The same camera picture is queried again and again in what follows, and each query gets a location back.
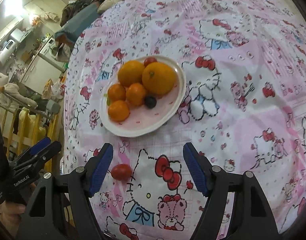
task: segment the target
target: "water heater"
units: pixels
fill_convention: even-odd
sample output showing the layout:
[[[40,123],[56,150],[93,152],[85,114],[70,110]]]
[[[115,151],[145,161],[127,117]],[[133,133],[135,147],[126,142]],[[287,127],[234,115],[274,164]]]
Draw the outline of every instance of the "water heater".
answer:
[[[9,40],[0,51],[0,67],[3,67],[10,55],[15,51],[15,41]]]

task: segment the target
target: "plate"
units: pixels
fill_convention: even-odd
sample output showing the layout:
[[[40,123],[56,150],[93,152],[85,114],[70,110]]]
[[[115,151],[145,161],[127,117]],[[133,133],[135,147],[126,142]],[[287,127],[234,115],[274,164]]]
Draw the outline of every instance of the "plate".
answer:
[[[143,63],[147,57],[137,58],[136,60]],[[163,97],[156,97],[157,103],[153,109],[148,109],[145,105],[140,107],[130,106],[129,117],[123,122],[114,122],[109,118],[106,101],[109,87],[118,83],[117,73],[115,73],[102,91],[99,114],[104,127],[117,136],[131,138],[155,131],[176,113],[184,98],[186,77],[180,65],[168,57],[159,55],[150,57],[155,57],[158,62],[165,63],[175,70],[177,79],[174,88]]]

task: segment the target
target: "bed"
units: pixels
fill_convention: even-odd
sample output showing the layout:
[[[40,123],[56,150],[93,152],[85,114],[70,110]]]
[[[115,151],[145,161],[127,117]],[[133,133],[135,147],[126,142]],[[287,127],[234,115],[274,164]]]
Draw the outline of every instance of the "bed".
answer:
[[[83,166],[105,142],[114,147],[109,171],[132,167],[127,183],[108,172],[91,199],[101,229],[117,239],[189,239],[206,203],[183,160],[190,141],[227,172],[252,171],[285,232],[306,203],[306,22],[295,4],[106,0],[99,12],[69,62],[61,173]],[[99,118],[101,91],[124,62],[154,54],[184,69],[185,98],[157,131],[116,137]],[[233,194],[218,239],[232,203]]]

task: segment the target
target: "hand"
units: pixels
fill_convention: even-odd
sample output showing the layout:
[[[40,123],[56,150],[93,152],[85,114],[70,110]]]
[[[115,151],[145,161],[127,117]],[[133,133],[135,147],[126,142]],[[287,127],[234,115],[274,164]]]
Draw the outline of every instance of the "hand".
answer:
[[[30,185],[31,193],[34,191],[36,185]],[[5,226],[6,230],[15,237],[21,222],[20,214],[25,212],[25,205],[13,202],[4,201],[1,206],[0,221]]]

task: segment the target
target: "blue gripper pad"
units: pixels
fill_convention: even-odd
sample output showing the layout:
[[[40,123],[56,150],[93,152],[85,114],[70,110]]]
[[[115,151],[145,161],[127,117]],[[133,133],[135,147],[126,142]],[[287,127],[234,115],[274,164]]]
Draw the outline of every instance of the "blue gripper pad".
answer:
[[[183,157],[184,157],[184,161],[188,167],[188,170],[192,176],[192,179],[195,183],[196,189],[197,191],[201,192],[203,194],[204,197],[207,197],[207,187],[206,187],[206,177],[204,172],[202,171],[200,165],[198,164],[197,160],[194,157],[194,153],[192,152],[194,149],[191,149],[191,147],[189,147],[189,145],[191,145],[191,147],[193,147],[193,145],[191,143],[186,143],[184,144],[183,147]]]
[[[113,159],[113,146],[109,143],[105,143],[101,148],[99,154],[95,157],[90,158],[89,161],[91,161],[93,158],[95,158],[94,159],[95,162],[91,163],[92,166],[94,164],[93,169],[91,166],[88,165],[88,163],[86,164],[87,171],[93,170],[92,174],[89,176],[90,178],[89,193],[92,197],[94,196],[95,193],[100,191],[103,180],[106,176],[107,171],[109,170],[109,166]]]
[[[31,156],[34,156],[35,154],[42,151],[46,146],[51,144],[51,139],[48,137],[43,138],[40,140],[37,144],[33,145],[29,151],[29,154]]]

